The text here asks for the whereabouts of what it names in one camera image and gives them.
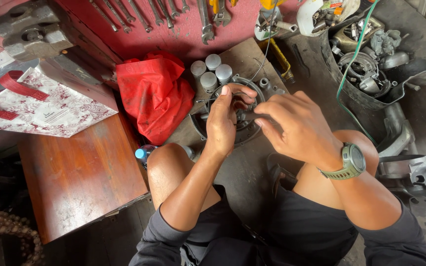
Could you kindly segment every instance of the fingernail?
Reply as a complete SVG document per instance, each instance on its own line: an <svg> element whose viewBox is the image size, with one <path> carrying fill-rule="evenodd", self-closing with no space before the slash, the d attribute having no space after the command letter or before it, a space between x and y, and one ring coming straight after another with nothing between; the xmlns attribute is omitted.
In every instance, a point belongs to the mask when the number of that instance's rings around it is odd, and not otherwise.
<svg viewBox="0 0 426 266"><path fill-rule="evenodd" d="M229 86L223 86L223 88L221 89L221 95L228 95L228 93L230 92L230 87Z"/></svg>

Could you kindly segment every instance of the open-end wrench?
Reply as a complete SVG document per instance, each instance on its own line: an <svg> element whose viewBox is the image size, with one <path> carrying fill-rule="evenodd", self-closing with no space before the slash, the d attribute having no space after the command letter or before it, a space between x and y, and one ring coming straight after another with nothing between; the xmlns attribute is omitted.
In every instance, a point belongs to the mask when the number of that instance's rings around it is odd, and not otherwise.
<svg viewBox="0 0 426 266"><path fill-rule="evenodd" d="M121 3L120 0L115 0L115 2L116 2L116 5L119 6L119 9L121 9L121 11L126 16L126 21L127 22L134 22L134 21L136 21L136 18L133 17L131 14L129 14L129 12L126 10L126 7L123 5L123 3Z"/></svg>
<svg viewBox="0 0 426 266"><path fill-rule="evenodd" d="M231 21L231 15L228 13L226 8L224 7L225 0L219 0L219 10L218 13L213 15L213 21L216 24L216 27L219 27L221 22L223 22L223 27L226 27L228 23Z"/></svg>
<svg viewBox="0 0 426 266"><path fill-rule="evenodd" d="M101 9L99 9L98 5L95 2L93 2L93 0L89 0L89 1L93 5L93 7L106 19L106 21L108 21L108 23L111 25L113 30L115 32L118 32L118 28L116 27L116 25L108 18L106 14L103 13L103 11L101 11Z"/></svg>
<svg viewBox="0 0 426 266"><path fill-rule="evenodd" d="M164 13L165 19L167 20L167 27L169 29L174 28L174 24L170 20L169 14L167 13L167 9L165 9L164 4L162 3L162 0L157 0L157 3L159 4L160 9L162 10L162 13Z"/></svg>
<svg viewBox="0 0 426 266"><path fill-rule="evenodd" d="M170 14L172 19L175 19L175 17L180 17L180 13L175 8L175 4L173 0L169 0L169 7L170 7L170 11L172 11L172 14Z"/></svg>
<svg viewBox="0 0 426 266"><path fill-rule="evenodd" d="M154 3L152 2L152 0L149 0L149 5L151 6L152 9L152 13L154 13L154 17L155 17L155 24L157 26L160 26L160 24L164 24L164 20L160 18L159 14L157 13L157 9L154 6Z"/></svg>
<svg viewBox="0 0 426 266"><path fill-rule="evenodd" d="M103 0L103 2L108 6L108 8L113 12L115 17L118 19L119 23L123 27L124 33L129 33L130 31L133 31L130 27L124 23L124 21L121 19L121 17L118 15L118 12L113 8L113 6L108 2L108 0Z"/></svg>
<svg viewBox="0 0 426 266"><path fill-rule="evenodd" d="M209 40L214 40L213 25L208 19L208 10L206 9L206 0L196 0L198 11L200 12L200 20L202 21L202 42L208 45Z"/></svg>
<svg viewBox="0 0 426 266"><path fill-rule="evenodd" d="M186 13L186 11L190 11L190 7L186 4L186 0L182 0L182 13Z"/></svg>
<svg viewBox="0 0 426 266"><path fill-rule="evenodd" d="M139 9L137 9L136 4L134 3L133 0L127 0L127 2L129 2L129 4L131 5L131 7L134 10L134 13L136 13L137 18L139 19L139 21L141 22L142 26L144 27L144 29L146 30L147 33L151 33L152 29L151 27L147 26L146 21L144 20L144 17L141 15L141 13L139 12Z"/></svg>

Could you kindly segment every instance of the green wire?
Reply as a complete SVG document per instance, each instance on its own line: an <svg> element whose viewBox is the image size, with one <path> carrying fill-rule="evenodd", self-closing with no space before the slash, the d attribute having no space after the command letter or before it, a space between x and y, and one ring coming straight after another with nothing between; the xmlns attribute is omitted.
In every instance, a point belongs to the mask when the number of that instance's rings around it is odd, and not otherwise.
<svg viewBox="0 0 426 266"><path fill-rule="evenodd" d="M379 0L376 0L373 5L371 6L371 8L369 9L369 12L367 13L366 16L366 20L364 21L364 25L367 26L369 18L371 17L371 13L374 10L374 7L376 6L376 3ZM359 36L359 40L358 40L358 45L356 46L356 50L355 50L355 54L353 55L353 58L351 59L351 62L349 62L348 67L346 67L345 72L343 73L343 78L341 79L341 84L339 85L339 89L336 92L336 100L338 101L338 104L341 106L341 108L343 108L346 112L348 112L348 114L356 121L356 123L358 124L358 126L361 128L361 130L364 132L364 134L373 142L374 146L377 146L376 141L371 137L371 135L364 129L364 127L361 125L361 123L359 123L358 118L356 118L356 116L348 109L346 108L346 106L344 106L340 101L339 101L339 94L341 93L341 90L343 89L343 85L345 84L345 80L346 80L346 74L348 73L349 68L351 67L351 64L354 62L354 60L356 59L359 50L361 49L361 43L363 42L363 38L364 38L364 32L365 30L361 31L361 35Z"/></svg>

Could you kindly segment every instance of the cable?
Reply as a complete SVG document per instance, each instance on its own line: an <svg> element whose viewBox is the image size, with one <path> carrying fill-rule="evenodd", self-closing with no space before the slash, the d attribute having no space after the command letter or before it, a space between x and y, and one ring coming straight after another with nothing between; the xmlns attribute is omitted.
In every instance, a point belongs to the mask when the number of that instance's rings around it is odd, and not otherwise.
<svg viewBox="0 0 426 266"><path fill-rule="evenodd" d="M269 38L267 39L267 47L266 47L266 52L264 53L264 60L262 61L262 64L259 67L259 69L257 70L256 74L254 74L254 76L252 76L252 78L249 80L249 82L246 84L246 86L248 86L249 83L251 83L251 81L257 76L259 71L261 71L262 67L264 66L264 63L266 62L267 52L269 51L269 44L271 43L272 27L274 25L275 12L276 12L275 7L277 6L277 2L279 2L279 0L274 1L274 8L272 9L272 18L271 18L271 22L269 24Z"/></svg>
<svg viewBox="0 0 426 266"><path fill-rule="evenodd" d="M367 27L369 18L371 17L371 13L374 10L374 7L376 6L376 3L379 0L376 0L372 5L371 8L369 9L369 12L367 13L366 16L366 20L364 21L364 25ZM355 50L355 54L353 55L353 58L351 59L351 62L349 62L348 67L346 67L345 72L343 73L343 78L341 79L341 84L339 85L338 91L336 92L336 100L338 101L338 104L341 106L341 108L343 108L346 112L348 112L348 114L355 120L355 122L358 124L358 126L361 128L361 130L363 131L363 133L373 142L374 146L377 146L376 141L371 137L371 135L364 129L364 127L362 126L361 123L359 123L358 118L356 118L356 116L348 109L346 108L346 106L344 106L340 101L339 101L339 94L341 93L341 90L343 89L343 85L345 84L345 80L346 80L346 74L348 73L349 68L351 67L351 64L354 62L354 60L356 59L359 50L361 49L361 44L363 42L364 39L364 32L365 30L361 31L361 35L359 36L359 40L358 40L358 45L356 46L356 50Z"/></svg>

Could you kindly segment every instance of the blue bottle cap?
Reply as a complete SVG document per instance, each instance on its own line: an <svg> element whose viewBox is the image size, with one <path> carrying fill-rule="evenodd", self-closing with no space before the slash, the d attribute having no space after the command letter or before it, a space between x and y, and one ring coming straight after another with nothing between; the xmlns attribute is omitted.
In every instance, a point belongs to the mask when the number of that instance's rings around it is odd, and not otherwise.
<svg viewBox="0 0 426 266"><path fill-rule="evenodd" d="M136 155L136 158L142 159L142 158L146 157L147 152L143 149L137 149L135 155Z"/></svg>

